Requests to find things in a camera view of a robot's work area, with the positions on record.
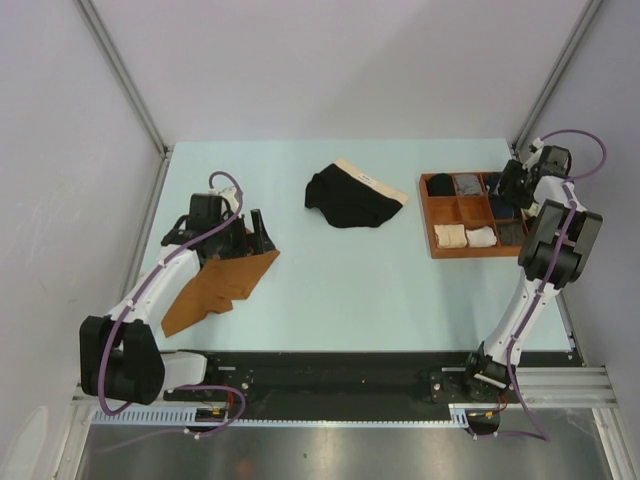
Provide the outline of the brown boxer underwear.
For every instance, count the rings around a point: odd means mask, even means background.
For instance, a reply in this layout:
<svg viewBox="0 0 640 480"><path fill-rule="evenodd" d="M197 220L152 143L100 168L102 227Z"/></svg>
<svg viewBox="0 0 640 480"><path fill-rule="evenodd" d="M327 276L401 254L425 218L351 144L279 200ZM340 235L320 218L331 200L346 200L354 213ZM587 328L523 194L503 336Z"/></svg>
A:
<svg viewBox="0 0 640 480"><path fill-rule="evenodd" d="M247 300L261 278L280 255L278 249L232 259L214 256L191 279L165 314L161 328L171 337L205 319L224 314L233 302Z"/></svg>

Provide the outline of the navy blue underwear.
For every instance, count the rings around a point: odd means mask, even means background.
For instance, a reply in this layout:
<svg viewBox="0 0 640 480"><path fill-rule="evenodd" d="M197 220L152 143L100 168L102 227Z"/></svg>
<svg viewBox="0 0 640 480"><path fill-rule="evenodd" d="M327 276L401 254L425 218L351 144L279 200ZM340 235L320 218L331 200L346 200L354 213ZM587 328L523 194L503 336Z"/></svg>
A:
<svg viewBox="0 0 640 480"><path fill-rule="evenodd" d="M501 174L498 172L489 173L484 178L493 217L496 220L516 219L520 216L520 210L498 194L500 178Z"/></svg>

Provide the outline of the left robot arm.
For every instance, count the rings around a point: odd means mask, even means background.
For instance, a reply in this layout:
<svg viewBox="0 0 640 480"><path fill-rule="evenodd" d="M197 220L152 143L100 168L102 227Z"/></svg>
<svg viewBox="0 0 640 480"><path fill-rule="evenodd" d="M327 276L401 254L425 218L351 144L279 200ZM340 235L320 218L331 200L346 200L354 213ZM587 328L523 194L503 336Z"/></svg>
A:
<svg viewBox="0 0 640 480"><path fill-rule="evenodd" d="M244 216L240 207L233 188L192 195L188 213L162 238L155 266L106 315L83 321L85 394L149 405L177 387L202 400L219 392L221 376L205 354L164 352L156 335L170 337L210 314L230 312L278 257L261 211Z"/></svg>

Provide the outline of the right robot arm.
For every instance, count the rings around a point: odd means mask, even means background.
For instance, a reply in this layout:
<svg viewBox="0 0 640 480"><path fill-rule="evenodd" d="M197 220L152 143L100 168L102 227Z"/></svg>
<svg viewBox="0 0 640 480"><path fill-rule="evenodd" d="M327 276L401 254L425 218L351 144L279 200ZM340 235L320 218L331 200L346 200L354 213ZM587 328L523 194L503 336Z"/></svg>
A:
<svg viewBox="0 0 640 480"><path fill-rule="evenodd" d="M530 152L525 162L509 160L497 185L503 199L539 211L520 248L514 295L466 361L461 388L473 401L494 400L515 385L524 339L549 301L581 276L603 224L576 196L569 150L536 139Z"/></svg>

